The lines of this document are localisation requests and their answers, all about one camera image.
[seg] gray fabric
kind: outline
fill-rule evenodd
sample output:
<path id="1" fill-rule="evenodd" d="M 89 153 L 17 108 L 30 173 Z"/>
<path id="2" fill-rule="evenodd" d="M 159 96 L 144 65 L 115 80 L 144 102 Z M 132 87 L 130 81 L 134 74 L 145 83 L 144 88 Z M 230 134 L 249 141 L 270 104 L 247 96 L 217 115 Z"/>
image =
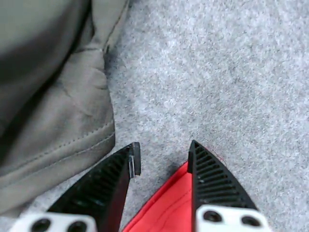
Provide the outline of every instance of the gray fabric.
<path id="1" fill-rule="evenodd" d="M 18 20 L 33 10 L 46 11 L 45 5 L 32 6 L 35 1 L 24 9 L 15 3 L 6 7 L 23 12 Z M 1 54 L 0 119 L 7 124 L 0 135 L 0 214 L 18 213 L 21 205 L 90 167 L 114 146 L 103 58 L 119 35 L 127 1 L 53 6 L 59 10 L 50 12 L 55 15 L 37 15 L 44 25 L 37 34 L 14 44 L 3 39 L 12 48 Z"/>
<path id="2" fill-rule="evenodd" d="M 309 231 L 308 9 L 305 0 L 133 1 L 107 73 L 114 150 L 140 141 L 142 152 L 122 225 L 197 139 L 224 158 L 275 231 Z M 47 209 L 79 176 L 23 215 Z"/>

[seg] stitching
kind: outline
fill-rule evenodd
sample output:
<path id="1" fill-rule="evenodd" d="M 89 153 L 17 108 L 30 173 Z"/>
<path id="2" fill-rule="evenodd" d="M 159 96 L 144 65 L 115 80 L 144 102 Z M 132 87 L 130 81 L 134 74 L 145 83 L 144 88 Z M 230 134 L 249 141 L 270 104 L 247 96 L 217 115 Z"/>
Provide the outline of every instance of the stitching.
<path id="1" fill-rule="evenodd" d="M 181 205 L 179 205 L 176 209 L 174 209 L 174 210 L 168 215 L 168 217 L 167 217 L 166 220 L 164 221 L 163 226 L 158 230 L 158 232 L 161 231 L 161 230 L 164 228 L 164 226 L 165 226 L 165 224 L 167 223 L 168 219 L 170 218 L 171 214 L 174 213 L 176 210 L 178 210 L 180 207 L 182 207 L 184 204 L 186 204 L 186 203 L 189 202 L 189 201 L 190 201 L 190 200 L 185 201 L 184 203 L 182 203 Z"/>
<path id="2" fill-rule="evenodd" d="M 28 160 L 28 161 L 22 163 L 22 164 L 19 164 L 18 166 L 15 166 L 15 167 L 10 168 L 4 175 L 7 175 L 8 173 L 10 173 L 11 171 L 13 171 L 13 170 L 15 170 L 15 169 L 22 168 L 22 167 L 26 166 L 27 164 L 29 164 L 29 163 L 31 163 L 31 162 L 34 162 L 34 161 L 40 159 L 41 157 L 43 157 L 43 156 L 45 156 L 45 155 L 48 155 L 48 154 L 50 154 L 50 153 L 52 153 L 52 152 L 54 152 L 54 151 L 56 151 L 56 150 L 58 150 L 58 149 L 60 149 L 60 148 L 62 148 L 62 147 L 68 146 L 68 145 L 70 145 L 71 143 L 74 143 L 74 142 L 77 142 L 77 141 L 79 141 L 79 140 L 81 140 L 81 139 L 83 139 L 83 138 L 86 138 L 86 137 L 88 137 L 89 135 L 91 135 L 91 134 L 97 132 L 98 130 L 104 129 L 104 128 L 110 126 L 112 123 L 113 123 L 113 120 L 110 121 L 110 122 L 108 122 L 106 125 L 104 125 L 104 126 L 102 126 L 102 127 L 96 128 L 95 130 L 90 131 L 90 132 L 84 134 L 82 137 L 78 137 L 78 138 L 73 139 L 73 140 L 71 140 L 71 141 L 69 141 L 69 142 L 66 142 L 66 143 L 64 143 L 64 144 L 60 144 L 59 146 L 52 148 L 52 150 L 50 150 L 50 151 L 45 151 L 44 153 L 41 153 L 40 155 L 38 155 L 38 156 L 36 156 L 36 157 L 34 157 L 34 158 L 32 158 L 32 159 L 30 159 L 30 160 Z"/>
<path id="3" fill-rule="evenodd" d="M 110 39 L 112 33 L 115 31 L 115 28 L 116 28 L 117 24 L 119 23 L 121 17 L 123 16 L 123 13 L 124 13 L 124 11 L 125 11 L 126 6 L 128 5 L 128 3 L 129 3 L 129 0 L 126 0 L 126 2 L 125 2 L 125 4 L 124 4 L 123 8 L 121 9 L 120 15 L 119 15 L 119 17 L 118 17 L 116 23 L 114 24 L 114 26 L 113 26 L 111 32 L 109 33 L 109 35 L 108 35 L 108 37 L 107 37 L 107 41 L 105 42 L 104 47 L 105 47 L 106 44 L 108 43 L 108 40 Z"/>
<path id="4" fill-rule="evenodd" d="M 92 150 L 94 147 L 96 147 L 96 146 L 100 145 L 101 143 L 103 143 L 103 142 L 109 140 L 109 139 L 112 138 L 114 135 L 115 135 L 115 132 L 111 133 L 110 135 L 108 135 L 108 136 L 105 137 L 104 139 L 98 141 L 96 144 L 92 145 L 92 146 L 89 147 L 89 148 L 86 148 L 86 149 L 84 149 L 84 150 L 75 152 L 75 153 L 72 154 L 72 155 L 66 156 L 66 157 L 64 157 L 64 158 L 62 158 L 62 159 L 60 159 L 60 160 L 57 160 L 57 161 L 51 163 L 50 165 L 48 165 L 48 166 L 46 166 L 46 167 L 44 167 L 44 168 L 42 168 L 42 169 L 39 169 L 39 170 L 37 170 L 37 171 L 35 171 L 35 172 L 29 174 L 29 175 L 26 175 L 26 176 L 24 176 L 23 178 L 21 178 L 21 179 L 19 179 L 19 180 L 17 180 L 17 181 L 14 181 L 13 183 L 8 183 L 7 185 L 2 186 L 2 187 L 0 188 L 0 190 L 4 189 L 4 188 L 6 188 L 6 187 L 9 187 L 9 186 L 11 186 L 11 185 L 13 185 L 13 184 L 16 184 L 16 183 L 18 183 L 18 182 L 20 182 L 20 181 L 22 181 L 22 180 L 28 178 L 29 176 L 32 176 L 32 175 L 34 175 L 34 174 L 36 174 L 36 173 L 38 173 L 38 172 L 40 172 L 40 171 L 42 171 L 42 170 L 44 170 L 44 169 L 47 169 L 47 168 L 49 168 L 49 167 L 51 167 L 51 166 L 54 166 L 55 164 L 60 163 L 60 162 L 66 160 L 66 159 L 68 159 L 68 158 L 72 158 L 73 156 L 76 156 L 76 155 L 78 155 L 78 154 L 81 154 L 81 153 L 84 153 L 84 152 L 86 152 L 86 151 Z"/>
<path id="5" fill-rule="evenodd" d="M 124 11 L 125 11 L 125 9 L 126 9 L 128 3 L 129 3 L 129 0 L 127 0 L 127 1 L 125 2 L 123 8 L 121 9 L 120 15 L 119 15 L 119 17 L 117 18 L 117 20 L 116 20 L 114 26 L 112 27 L 112 30 L 111 30 L 110 33 L 108 34 L 107 40 L 106 40 L 106 42 L 104 43 L 103 48 L 106 47 L 108 41 L 110 40 L 110 38 L 111 38 L 113 32 L 115 31 L 116 26 L 118 25 L 120 19 L 121 19 L 122 16 L 123 16 L 123 13 L 124 13 Z M 76 52 L 74 52 L 73 54 L 77 54 L 77 53 L 81 53 L 81 52 L 85 52 L 85 51 L 103 51 L 103 49 L 102 49 L 102 48 L 85 48 L 85 49 L 80 49 L 79 51 L 76 51 Z"/>
<path id="6" fill-rule="evenodd" d="M 154 224 L 156 224 L 161 218 L 162 216 L 170 209 L 172 208 L 178 201 L 180 201 L 182 198 L 184 198 L 189 192 L 191 192 L 191 189 L 189 191 L 187 191 L 184 195 L 182 195 L 180 198 L 178 198 L 176 201 L 173 202 L 173 204 L 171 204 L 168 208 L 166 208 L 162 214 L 158 217 L 158 219 L 155 221 Z"/>

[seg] fabric seam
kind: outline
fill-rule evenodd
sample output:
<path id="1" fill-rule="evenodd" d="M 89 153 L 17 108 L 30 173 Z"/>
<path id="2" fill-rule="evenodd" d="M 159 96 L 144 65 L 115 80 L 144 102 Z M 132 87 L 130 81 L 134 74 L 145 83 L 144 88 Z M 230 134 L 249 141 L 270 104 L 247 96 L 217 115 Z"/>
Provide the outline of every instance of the fabric seam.
<path id="1" fill-rule="evenodd" d="M 45 151 L 44 153 L 41 153 L 41 154 L 39 154 L 38 156 L 36 156 L 36 157 L 34 157 L 34 158 L 32 158 L 32 159 L 30 159 L 30 160 L 28 160 L 28 161 L 26 161 L 26 162 L 24 162 L 24 163 L 22 163 L 22 164 L 19 164 L 18 166 L 12 167 L 12 168 L 9 169 L 9 171 L 8 171 L 6 174 L 4 174 L 4 176 L 8 175 L 9 173 L 11 173 L 11 172 L 12 172 L 13 170 L 15 170 L 15 169 L 22 168 L 22 167 L 26 166 L 27 164 L 32 163 L 32 162 L 34 162 L 34 161 L 40 159 L 41 157 L 43 157 L 43 156 L 45 156 L 45 155 L 48 155 L 48 154 L 50 154 L 50 153 L 52 153 L 52 152 L 54 152 L 54 151 L 57 151 L 58 149 L 60 149 L 60 148 L 62 148 L 62 147 L 68 146 L 68 145 L 70 145 L 71 143 L 74 143 L 74 142 L 77 142 L 77 141 L 79 141 L 79 140 L 81 140 L 81 139 L 83 139 L 83 138 L 86 138 L 86 137 L 88 137 L 89 135 L 91 135 L 91 134 L 97 132 L 98 130 L 104 129 L 104 128 L 110 126 L 112 123 L 113 123 L 113 120 L 110 121 L 110 122 L 108 122 L 107 124 L 105 124 L 105 125 L 102 126 L 102 127 L 96 128 L 96 129 L 94 129 L 93 131 L 90 131 L 90 132 L 84 134 L 82 137 L 78 137 L 77 139 L 73 139 L 73 140 L 71 140 L 71 141 L 69 141 L 69 142 L 66 142 L 66 143 L 61 144 L 61 145 L 59 145 L 59 146 L 57 146 L 57 147 L 54 147 L 54 148 L 52 148 L 52 149 L 49 150 L 49 151 Z"/>
<path id="2" fill-rule="evenodd" d="M 111 37 L 112 34 L 114 33 L 114 31 L 115 31 L 115 29 L 116 29 L 116 26 L 119 24 L 119 21 L 120 21 L 121 17 L 123 16 L 126 7 L 128 6 L 128 3 L 129 3 L 129 0 L 126 0 L 126 1 L 125 1 L 125 4 L 124 4 L 124 6 L 123 6 L 123 8 L 121 9 L 121 12 L 120 12 L 119 17 L 117 18 L 117 20 L 116 20 L 114 26 L 112 27 L 111 32 L 110 32 L 109 35 L 107 36 L 107 39 L 106 39 L 106 41 L 105 41 L 105 43 L 104 43 L 104 45 L 103 45 L 103 48 L 86 48 L 86 49 L 81 49 L 81 50 L 79 50 L 79 51 L 73 52 L 73 54 L 77 54 L 77 53 L 81 53 L 81 52 L 85 52 L 85 51 L 103 51 L 104 48 L 106 47 L 106 45 L 107 45 L 107 43 L 108 43 L 110 37 Z"/>
<path id="3" fill-rule="evenodd" d="M 187 191 L 185 194 L 183 194 L 181 197 L 179 197 L 177 200 L 175 200 L 172 204 L 169 205 L 169 207 L 167 207 L 161 214 L 160 216 L 156 219 L 155 223 L 160 221 L 160 219 L 163 217 L 163 215 L 170 209 L 172 208 L 177 202 L 179 202 L 182 198 L 184 198 L 189 192 L 191 192 L 191 189 L 189 191 Z"/>
<path id="4" fill-rule="evenodd" d="M 5 185 L 5 186 L 2 186 L 2 187 L 0 188 L 0 190 L 2 190 L 2 189 L 4 189 L 4 188 L 7 188 L 7 187 L 9 187 L 9 186 L 11 186 L 11 185 L 13 185 L 13 184 L 16 184 L 16 183 L 18 183 L 18 182 L 20 182 L 20 181 L 22 181 L 22 180 L 24 180 L 24 179 L 26 179 L 26 178 L 28 178 L 28 177 L 34 175 L 34 174 L 36 174 L 36 173 L 38 173 L 38 172 L 40 172 L 40 171 L 42 171 L 42 170 L 44 170 L 44 169 L 47 169 L 47 168 L 49 168 L 49 167 L 51 167 L 51 166 L 53 166 L 53 165 L 55 165 L 55 164 L 57 164 L 57 163 L 60 163 L 60 162 L 66 160 L 66 159 L 68 159 L 68 158 L 72 158 L 73 156 L 76 156 L 76 155 L 79 155 L 79 154 L 84 153 L 84 152 L 86 152 L 86 151 L 92 150 L 94 147 L 98 146 L 99 144 L 101 144 L 101 143 L 103 143 L 103 142 L 105 142 L 105 141 L 111 139 L 114 135 L 115 135 L 115 132 L 109 134 L 107 137 L 105 137 L 104 139 L 101 139 L 101 140 L 98 141 L 96 144 L 92 145 L 91 147 L 88 147 L 88 148 L 86 148 L 86 149 L 84 149 L 84 150 L 75 152 L 75 153 L 73 153 L 73 154 L 71 154 L 71 155 L 69 155 L 69 156 L 66 156 L 66 157 L 64 157 L 64 158 L 62 158 L 62 159 L 60 159 L 60 160 L 57 160 L 57 161 L 51 163 L 51 164 L 48 165 L 48 166 L 45 166 L 44 168 L 41 168 L 41 169 L 39 169 L 39 170 L 36 170 L 35 172 L 32 172 L 32 173 L 30 173 L 29 175 L 26 175 L 26 176 L 24 176 L 23 178 L 21 178 L 21 179 L 19 179 L 19 180 L 17 180 L 17 181 L 14 181 L 13 183 L 9 183 L 9 184 L 7 184 L 7 185 Z"/>

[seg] white plastic piece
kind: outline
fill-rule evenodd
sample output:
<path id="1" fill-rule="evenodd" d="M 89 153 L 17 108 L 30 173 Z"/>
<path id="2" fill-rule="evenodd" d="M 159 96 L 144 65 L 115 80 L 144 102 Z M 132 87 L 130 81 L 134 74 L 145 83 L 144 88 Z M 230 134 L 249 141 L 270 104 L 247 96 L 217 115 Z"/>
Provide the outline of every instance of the white plastic piece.
<path id="1" fill-rule="evenodd" d="M 46 232 L 67 232 L 70 225 L 77 221 L 82 221 L 86 224 L 87 228 L 85 232 L 97 232 L 96 222 L 91 216 L 50 212 L 41 214 L 30 214 L 21 217 L 13 225 L 10 232 L 31 232 L 31 228 L 34 223 L 43 218 L 49 219 L 51 222 Z"/>
<path id="2" fill-rule="evenodd" d="M 222 221 L 213 222 L 204 219 L 207 211 L 214 211 L 221 216 Z M 247 225 L 243 217 L 256 219 L 260 226 Z M 196 211 L 196 232 L 272 232 L 264 215 L 254 209 L 202 205 Z"/>

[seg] carpet floor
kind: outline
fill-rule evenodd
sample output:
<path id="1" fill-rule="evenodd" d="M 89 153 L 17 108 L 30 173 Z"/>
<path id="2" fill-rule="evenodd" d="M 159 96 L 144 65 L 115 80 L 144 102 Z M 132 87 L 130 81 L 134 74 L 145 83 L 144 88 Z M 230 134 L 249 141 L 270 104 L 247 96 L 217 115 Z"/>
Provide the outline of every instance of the carpet floor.
<path id="1" fill-rule="evenodd" d="M 309 231 L 309 1 L 134 0 L 106 73 L 114 151 L 141 144 L 122 228 L 195 139 L 225 160 L 275 231 Z M 0 231 L 12 223 L 1 219 Z"/>

